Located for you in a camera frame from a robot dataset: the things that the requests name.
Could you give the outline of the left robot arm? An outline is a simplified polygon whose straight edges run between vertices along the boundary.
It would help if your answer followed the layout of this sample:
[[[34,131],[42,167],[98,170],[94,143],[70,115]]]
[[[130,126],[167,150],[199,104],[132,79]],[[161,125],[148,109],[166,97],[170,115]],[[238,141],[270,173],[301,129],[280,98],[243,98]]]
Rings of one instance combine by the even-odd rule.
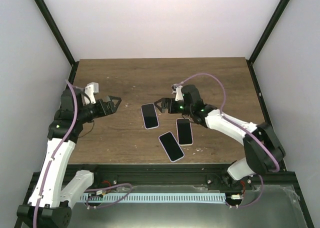
[[[39,178],[26,204],[17,216],[29,228],[66,228],[72,209],[87,188],[97,190],[102,177],[89,170],[79,170],[63,186],[72,152],[85,123],[114,114],[122,101],[108,95],[95,99],[92,85],[85,89],[67,88],[60,97],[60,107],[49,125],[47,149]]]

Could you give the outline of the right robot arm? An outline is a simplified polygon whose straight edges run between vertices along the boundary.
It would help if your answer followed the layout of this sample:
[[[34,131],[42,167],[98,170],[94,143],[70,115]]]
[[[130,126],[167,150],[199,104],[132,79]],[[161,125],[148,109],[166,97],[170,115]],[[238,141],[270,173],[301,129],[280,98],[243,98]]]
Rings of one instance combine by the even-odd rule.
[[[243,146],[244,158],[232,163],[222,176],[225,188],[236,188],[244,177],[280,171],[286,152],[270,124],[246,122],[222,112],[205,103],[193,84],[175,84],[172,93],[174,97],[163,97],[154,102],[161,113],[187,116],[195,124],[221,132]]]

